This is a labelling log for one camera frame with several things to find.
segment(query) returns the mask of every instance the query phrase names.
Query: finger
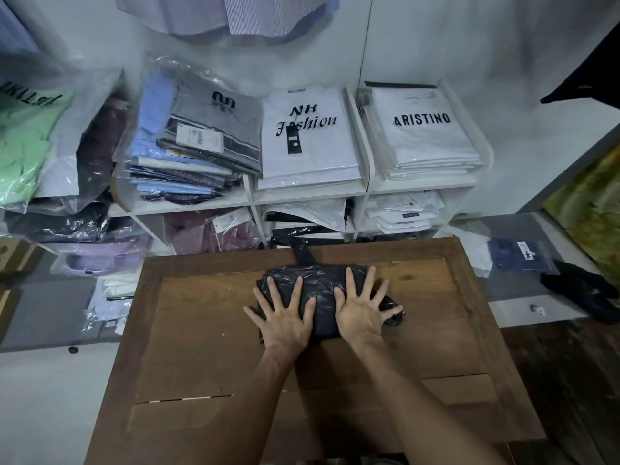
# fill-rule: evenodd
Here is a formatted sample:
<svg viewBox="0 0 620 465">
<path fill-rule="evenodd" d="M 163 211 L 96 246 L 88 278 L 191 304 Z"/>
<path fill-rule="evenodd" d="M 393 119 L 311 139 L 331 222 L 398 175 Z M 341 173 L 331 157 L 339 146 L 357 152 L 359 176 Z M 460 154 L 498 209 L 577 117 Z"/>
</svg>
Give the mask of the finger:
<svg viewBox="0 0 620 465">
<path fill-rule="evenodd" d="M 386 279 L 381 283 L 381 285 L 379 286 L 379 289 L 377 290 L 377 293 L 375 294 L 375 298 L 373 298 L 374 307 L 379 308 L 379 304 L 383 300 L 383 297 L 386 296 L 388 287 L 389 287 L 389 281 Z"/>
<path fill-rule="evenodd" d="M 357 289 L 355 288 L 355 279 L 353 278 L 353 270 L 351 268 L 346 268 L 346 296 L 356 298 L 357 297 Z"/>
<path fill-rule="evenodd" d="M 304 325 L 312 328 L 312 320 L 314 316 L 314 309 L 316 308 L 316 297 L 310 298 L 306 302 L 306 306 L 304 307 Z"/>
<path fill-rule="evenodd" d="M 274 278 L 269 276 L 267 278 L 267 285 L 269 286 L 269 293 L 272 296 L 272 301 L 274 302 L 274 311 L 283 310 L 284 305 L 282 304 L 282 298 L 280 297 L 280 292 L 278 292 L 278 287 L 275 285 Z"/>
<path fill-rule="evenodd" d="M 293 287 L 293 293 L 291 294 L 291 302 L 288 307 L 293 310 L 299 308 L 299 299 L 301 298 L 301 286 L 304 284 L 303 277 L 299 276 L 295 281 L 295 287 Z"/>
<path fill-rule="evenodd" d="M 366 280 L 364 281 L 364 287 L 361 289 L 361 297 L 370 300 L 370 293 L 373 291 L 373 285 L 375 285 L 375 266 L 370 266 L 368 273 L 366 274 Z"/>
<path fill-rule="evenodd" d="M 340 313 L 346 302 L 345 292 L 340 287 L 334 287 L 334 297 L 336 297 L 336 313 Z"/>
<path fill-rule="evenodd" d="M 250 307 L 243 307 L 243 311 L 250 317 L 250 320 L 252 320 L 257 327 L 263 327 L 265 320 L 263 320 L 257 312 L 252 310 Z"/>
<path fill-rule="evenodd" d="M 269 302 L 267 301 L 265 296 L 260 292 L 258 287 L 255 287 L 254 289 L 252 289 L 252 293 L 256 297 L 257 302 L 259 303 L 260 307 L 263 309 L 263 312 L 265 312 L 265 316 L 269 320 L 269 318 L 271 318 L 271 315 L 274 314 L 274 309 L 271 308 L 271 305 L 269 305 Z"/>
<path fill-rule="evenodd" d="M 385 310 L 384 312 L 381 312 L 381 321 L 383 322 L 385 320 L 388 320 L 392 318 L 392 316 L 400 312 L 402 312 L 402 305 L 398 305 L 397 307 L 391 308 L 390 310 Z"/>
</svg>

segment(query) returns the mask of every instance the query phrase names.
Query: black tag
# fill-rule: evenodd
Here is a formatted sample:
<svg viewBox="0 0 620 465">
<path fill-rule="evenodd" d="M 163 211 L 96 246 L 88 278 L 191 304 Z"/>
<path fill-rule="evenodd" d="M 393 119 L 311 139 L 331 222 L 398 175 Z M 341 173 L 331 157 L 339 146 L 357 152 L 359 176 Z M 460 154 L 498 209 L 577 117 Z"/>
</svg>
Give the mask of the black tag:
<svg viewBox="0 0 620 465">
<path fill-rule="evenodd" d="M 289 155 L 301 153 L 301 143 L 299 143 L 299 131 L 297 125 L 286 126 L 286 148 Z"/>
</svg>

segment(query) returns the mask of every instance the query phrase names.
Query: black plastic bag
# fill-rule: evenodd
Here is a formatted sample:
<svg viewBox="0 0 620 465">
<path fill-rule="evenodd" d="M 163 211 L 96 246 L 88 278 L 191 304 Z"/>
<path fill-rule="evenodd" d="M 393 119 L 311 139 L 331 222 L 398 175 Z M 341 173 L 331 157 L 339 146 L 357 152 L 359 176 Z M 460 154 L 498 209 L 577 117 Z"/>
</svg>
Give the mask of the black plastic bag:
<svg viewBox="0 0 620 465">
<path fill-rule="evenodd" d="M 299 302 L 299 316 L 303 317 L 306 302 L 311 297 L 316 297 L 316 308 L 314 310 L 313 331 L 311 338 L 314 340 L 329 339 L 340 337 L 338 324 L 336 323 L 336 299 L 334 288 L 339 287 L 346 295 L 345 271 L 347 266 L 326 265 L 316 262 L 312 253 L 308 250 L 301 239 L 291 239 L 291 245 L 295 252 L 295 258 L 299 266 L 284 267 L 268 271 L 262 279 L 257 281 L 257 287 L 265 296 L 269 305 L 273 307 L 267 278 L 274 278 L 275 285 L 280 292 L 282 303 L 288 306 L 291 302 L 293 287 L 299 276 L 304 278 L 304 285 L 301 289 L 301 300 Z M 366 269 L 362 266 L 351 265 L 353 279 L 357 293 L 361 293 L 366 278 Z M 397 304 L 390 298 L 384 297 L 379 309 L 381 311 L 391 309 Z M 265 314 L 259 307 L 259 315 L 265 318 Z M 402 313 L 393 315 L 385 321 L 390 326 L 398 326 L 402 321 Z"/>
</svg>

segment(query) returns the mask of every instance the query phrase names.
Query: white shirt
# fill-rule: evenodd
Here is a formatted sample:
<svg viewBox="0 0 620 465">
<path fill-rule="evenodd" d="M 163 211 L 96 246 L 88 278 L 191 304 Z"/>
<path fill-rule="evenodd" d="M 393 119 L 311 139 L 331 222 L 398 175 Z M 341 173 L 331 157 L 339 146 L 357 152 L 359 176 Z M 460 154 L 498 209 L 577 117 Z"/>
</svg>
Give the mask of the white shirt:
<svg viewBox="0 0 620 465">
<path fill-rule="evenodd" d="M 263 110 L 263 178 L 345 169 L 353 169 L 355 177 L 361 177 L 339 88 L 313 86 L 276 91 L 264 101 Z M 327 173 L 324 177 L 316 173 L 312 183 L 342 180 L 337 175 Z M 261 180 L 258 186 L 266 187 Z"/>
<path fill-rule="evenodd" d="M 480 155 L 436 88 L 372 88 L 373 104 L 397 165 Z"/>
</svg>

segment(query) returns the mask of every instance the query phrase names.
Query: wooden tabletop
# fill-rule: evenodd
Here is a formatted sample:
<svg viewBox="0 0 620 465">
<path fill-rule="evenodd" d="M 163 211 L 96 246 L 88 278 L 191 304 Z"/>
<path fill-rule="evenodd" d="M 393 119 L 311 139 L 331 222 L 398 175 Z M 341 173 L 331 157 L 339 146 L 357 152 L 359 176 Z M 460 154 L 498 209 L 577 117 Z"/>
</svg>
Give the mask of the wooden tabletop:
<svg viewBox="0 0 620 465">
<path fill-rule="evenodd" d="M 311 249 L 324 264 L 375 265 L 404 305 L 383 336 L 489 442 L 544 437 L 458 239 Z M 266 270 L 292 250 L 148 258 L 110 375 L 86 465 L 199 464 L 204 428 L 247 385 L 264 347 L 243 313 Z M 269 463 L 402 451 L 368 373 L 342 339 L 313 344 L 289 375 L 263 455 Z"/>
</svg>

